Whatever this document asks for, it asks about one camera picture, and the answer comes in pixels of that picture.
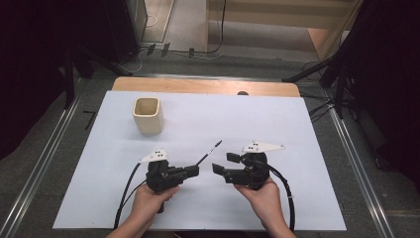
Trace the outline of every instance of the wrist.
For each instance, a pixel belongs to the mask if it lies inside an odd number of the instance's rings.
[[[140,237],[143,233],[149,228],[145,227],[148,224],[144,219],[139,219],[139,217],[134,215],[129,215],[127,219],[107,238],[119,238],[119,237]]]
[[[127,220],[125,222],[135,226],[143,226],[146,223],[148,223],[148,220],[145,216],[141,215],[140,213],[138,214],[133,212],[127,217]]]
[[[293,232],[287,226],[284,218],[281,216],[271,217],[269,221],[263,221],[271,238],[289,238],[295,237]]]

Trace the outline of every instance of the cable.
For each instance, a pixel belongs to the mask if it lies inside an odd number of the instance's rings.
[[[151,18],[155,18],[155,19],[156,19],[156,21],[155,21],[153,24],[151,24],[151,25],[149,25],[149,26],[146,26],[146,28],[154,27],[154,26],[158,23],[158,18],[157,18],[157,17],[152,16],[152,15],[148,15],[148,18],[149,18],[149,17],[151,17]]]
[[[309,62],[306,62],[303,66],[302,66],[302,71],[304,71],[305,70],[305,66],[306,65],[308,65],[309,63],[313,63],[313,62],[316,62],[316,63],[319,63],[319,61],[309,61]],[[309,78],[308,76],[306,76],[306,79],[308,79],[308,80],[318,80],[318,79],[316,79],[316,78]]]
[[[129,201],[129,199],[130,199],[130,197],[133,195],[133,193],[137,190],[137,188],[139,188],[139,186],[141,186],[141,185],[143,185],[144,183],[146,182],[146,180],[144,180],[144,181],[142,181],[142,182],[140,182],[140,184],[139,185],[137,185],[133,190],[132,190],[132,192],[130,193],[130,195],[127,197],[127,199],[124,201],[124,203],[123,203],[123,207],[126,205],[126,203],[127,203],[127,201]]]
[[[334,100],[328,100],[327,102],[325,102],[324,104],[322,104],[321,106],[315,107],[314,109],[312,109],[311,111],[309,111],[309,115],[312,116],[315,112],[317,112],[319,109],[323,108],[324,106],[330,104],[334,102]]]
[[[217,52],[217,51],[219,51],[219,49],[222,47],[222,45],[223,45],[223,33],[224,33],[224,31],[223,31],[223,26],[225,25],[225,14],[226,14],[226,0],[225,0],[225,2],[224,2],[224,4],[223,4],[223,13],[222,13],[222,36],[221,36],[221,39],[220,39],[220,44],[219,44],[219,47],[217,47],[217,49],[216,50],[214,50],[214,51],[212,51],[212,52],[209,52],[210,54],[211,53],[215,53],[215,52]]]
[[[284,176],[282,176],[278,170],[276,170],[271,165],[268,165],[268,167],[269,167],[269,170],[283,182],[284,188],[286,189],[286,194],[287,194],[288,203],[289,203],[289,210],[290,210],[289,229],[293,232],[294,223],[295,223],[295,214],[294,214],[293,195],[291,194],[290,186],[288,185],[286,178],[284,178]]]
[[[321,119],[321,117],[323,117],[325,114],[327,114],[327,112],[329,112],[331,109],[333,109],[334,107],[333,106],[331,106],[331,107],[329,107],[325,112],[323,112],[323,113],[321,113],[321,114],[318,114],[318,115],[316,115],[316,116],[314,116],[314,117],[312,117],[311,118],[311,121],[312,121],[312,123],[315,123],[315,122],[317,122],[319,119]]]
[[[129,189],[131,180],[133,179],[134,174],[136,173],[137,169],[139,168],[141,163],[137,163],[136,166],[134,167],[129,180],[127,181],[127,185],[126,188],[124,189],[124,193],[123,193],[123,197],[121,198],[121,202],[120,202],[120,206],[118,207],[117,210],[117,214],[115,215],[115,222],[114,222],[114,229],[117,229],[119,223],[120,223],[120,216],[121,216],[121,211],[123,210],[123,206],[125,204],[125,198],[126,198],[126,194],[127,194],[127,190]]]
[[[181,53],[172,52],[172,51],[169,51],[169,53],[180,56],[180,57],[194,58],[194,59],[200,59],[200,60],[215,60],[215,59],[218,59],[218,58],[223,56],[223,55],[219,55],[219,56],[216,56],[216,57],[213,57],[213,58],[202,58],[202,57],[186,56],[186,55],[183,55]]]
[[[146,51],[146,50],[142,50],[142,51],[140,51],[140,52],[139,52],[139,54],[138,54],[138,59],[139,59],[139,62],[140,62],[140,66],[139,66],[139,68],[137,68],[137,69],[135,69],[135,70],[130,70],[130,69],[127,69],[127,68],[125,68],[124,66],[120,65],[119,63],[117,63],[117,65],[118,65],[120,68],[122,68],[123,70],[127,71],[127,72],[137,72],[137,71],[139,71],[140,69],[142,69],[142,59],[140,59],[140,55],[141,55],[143,52],[145,52],[145,51]]]
[[[315,96],[315,95],[312,95],[310,93],[307,93],[307,92],[304,92],[304,91],[300,91],[300,90],[299,90],[299,94],[302,97],[307,97],[307,98],[315,98],[315,99],[322,99],[322,100],[333,100],[332,97]]]

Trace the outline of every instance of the white paper sheet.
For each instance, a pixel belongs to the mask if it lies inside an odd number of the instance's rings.
[[[143,136],[132,117],[134,101],[157,97],[163,109],[163,131]],[[127,180],[139,159],[164,148],[169,164],[191,166],[218,141],[223,143],[200,165],[200,175],[180,186],[165,203],[152,229],[263,230],[248,201],[212,163],[228,169],[243,165],[226,160],[241,154],[252,140],[284,145],[267,152],[268,163],[288,180],[294,196],[296,230],[346,230],[336,195],[302,98],[238,95],[107,92],[77,165],[53,228],[112,228]],[[131,191],[146,178],[140,165]],[[282,207],[289,209],[281,181]],[[131,210],[127,202],[121,222]]]

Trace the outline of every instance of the human hand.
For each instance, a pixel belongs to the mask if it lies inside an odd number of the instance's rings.
[[[143,219],[146,218],[152,225],[153,219],[163,203],[170,200],[178,191],[179,186],[175,186],[165,191],[156,193],[146,184],[143,184],[136,191],[130,215],[141,216]]]
[[[271,237],[295,237],[284,220],[280,202],[280,189],[272,178],[268,178],[259,190],[244,185],[234,187],[250,202],[262,226]]]
[[[133,201],[133,208],[129,217],[111,234],[113,237],[142,237],[151,227],[160,206],[172,198],[179,191],[179,186],[156,193],[146,184],[137,188],[136,196]]]

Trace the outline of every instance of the beige cup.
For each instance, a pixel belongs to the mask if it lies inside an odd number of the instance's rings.
[[[163,113],[157,98],[138,98],[134,103],[133,117],[143,134],[158,134],[163,129]]]

